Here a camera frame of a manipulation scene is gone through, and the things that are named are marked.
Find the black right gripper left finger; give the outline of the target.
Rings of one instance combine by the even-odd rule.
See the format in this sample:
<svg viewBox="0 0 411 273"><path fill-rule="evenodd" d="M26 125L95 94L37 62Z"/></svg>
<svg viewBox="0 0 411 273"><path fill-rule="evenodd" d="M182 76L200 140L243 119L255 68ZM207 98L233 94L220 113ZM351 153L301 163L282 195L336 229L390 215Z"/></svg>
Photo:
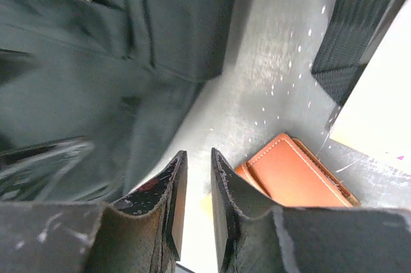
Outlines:
<svg viewBox="0 0 411 273"><path fill-rule="evenodd" d="M179 151L158 175L102 214L85 272L174 272L182 249L188 157Z"/></svg>

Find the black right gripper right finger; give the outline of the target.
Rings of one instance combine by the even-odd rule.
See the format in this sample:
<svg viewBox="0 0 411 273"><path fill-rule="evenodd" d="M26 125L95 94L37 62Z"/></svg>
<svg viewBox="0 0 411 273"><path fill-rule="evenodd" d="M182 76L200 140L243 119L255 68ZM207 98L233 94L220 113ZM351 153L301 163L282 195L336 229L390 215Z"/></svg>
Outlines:
<svg viewBox="0 0 411 273"><path fill-rule="evenodd" d="M409 272L410 212L284 207L211 151L220 272Z"/></svg>

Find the black student backpack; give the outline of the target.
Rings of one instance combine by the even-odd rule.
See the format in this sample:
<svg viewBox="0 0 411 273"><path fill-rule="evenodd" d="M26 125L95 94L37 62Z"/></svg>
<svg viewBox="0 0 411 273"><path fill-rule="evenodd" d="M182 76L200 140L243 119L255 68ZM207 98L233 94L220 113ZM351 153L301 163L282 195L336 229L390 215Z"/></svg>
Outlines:
<svg viewBox="0 0 411 273"><path fill-rule="evenodd" d="M1 200L111 202L221 74L234 0L1 0Z"/></svg>

